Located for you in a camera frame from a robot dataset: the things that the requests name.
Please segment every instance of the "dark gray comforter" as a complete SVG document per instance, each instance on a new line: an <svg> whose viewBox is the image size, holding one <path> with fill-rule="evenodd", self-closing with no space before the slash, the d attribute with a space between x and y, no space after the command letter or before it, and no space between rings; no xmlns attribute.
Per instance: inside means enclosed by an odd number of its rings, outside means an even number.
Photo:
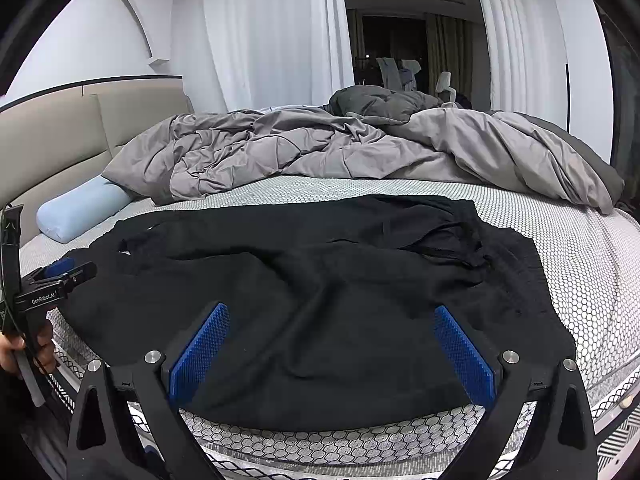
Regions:
<svg viewBox="0 0 640 480"><path fill-rule="evenodd" d="M374 110L386 116L367 115L371 106L352 108L364 114L341 108L347 116L321 108L173 116L130 141L103 176L156 203L298 174L486 183L612 211L597 172L556 134L518 114L414 97Z"/></svg>
<svg viewBox="0 0 640 480"><path fill-rule="evenodd" d="M404 124L416 112L437 108L442 101L418 91L396 92L380 86L355 85L338 90L322 109L331 115L357 116L372 126Z"/></svg>

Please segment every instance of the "upholstered headboard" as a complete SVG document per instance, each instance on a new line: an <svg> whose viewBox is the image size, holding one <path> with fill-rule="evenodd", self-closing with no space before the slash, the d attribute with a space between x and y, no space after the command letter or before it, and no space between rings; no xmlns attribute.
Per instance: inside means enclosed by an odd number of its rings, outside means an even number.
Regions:
<svg viewBox="0 0 640 480"><path fill-rule="evenodd" d="M83 81L0 108L0 206L24 204L20 244L38 234L40 205L100 174L137 134L191 111L179 76Z"/></svg>

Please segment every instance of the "blue gripper pad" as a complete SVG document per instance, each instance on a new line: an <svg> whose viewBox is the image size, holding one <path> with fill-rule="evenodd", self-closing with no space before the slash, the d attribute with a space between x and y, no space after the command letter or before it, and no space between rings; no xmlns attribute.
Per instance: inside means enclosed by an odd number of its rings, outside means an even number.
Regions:
<svg viewBox="0 0 640 480"><path fill-rule="evenodd" d="M53 262L52 264L44 268L44 277L53 278L54 276L59 276L60 274L69 272L75 266L76 261L73 258L62 258L61 260Z"/></svg>
<svg viewBox="0 0 640 480"><path fill-rule="evenodd" d="M219 303L169 374L169 400L172 405L183 406L193 399L228 331L229 309L224 303Z"/></svg>
<svg viewBox="0 0 640 480"><path fill-rule="evenodd" d="M490 408L496 397L493 371L445 306L436 309L433 329L471 402Z"/></svg>

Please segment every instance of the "light blue pillow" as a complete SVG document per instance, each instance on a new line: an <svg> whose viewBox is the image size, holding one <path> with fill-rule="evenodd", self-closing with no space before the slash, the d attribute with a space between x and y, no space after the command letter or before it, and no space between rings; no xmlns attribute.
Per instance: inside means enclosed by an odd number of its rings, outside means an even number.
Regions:
<svg viewBox="0 0 640 480"><path fill-rule="evenodd" d="M66 244L115 215L131 201L127 191L98 175L42 204L36 213L36 222L49 238Z"/></svg>

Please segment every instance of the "mattress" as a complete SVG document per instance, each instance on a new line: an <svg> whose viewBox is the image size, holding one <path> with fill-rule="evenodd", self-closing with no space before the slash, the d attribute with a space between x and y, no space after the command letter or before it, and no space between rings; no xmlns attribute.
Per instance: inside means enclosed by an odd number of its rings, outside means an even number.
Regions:
<svg viewBox="0 0 640 480"><path fill-rule="evenodd" d="M482 220L532 238L556 312L575 337L576 361L594 420L636 385L640 378L640 226L619 210L603 216L584 206L471 184L278 176L204 200L162 207L155 207L150 199L133 202L68 244L41 234L21 249L22 272L48 264L73 248L86 247L118 220L151 211L318 202L370 193L472 200ZM59 312L49 317L57 356L71 380L79 380L96 355ZM143 414L135 405L131 409L139 428L148 431ZM496 473L510 466L533 409L534 403L524 405ZM436 478L446 468L483 413L482 407L468 405L376 428L320 433L236 428L188 412L182 416L210 458L232 472L256 478L425 479Z"/></svg>

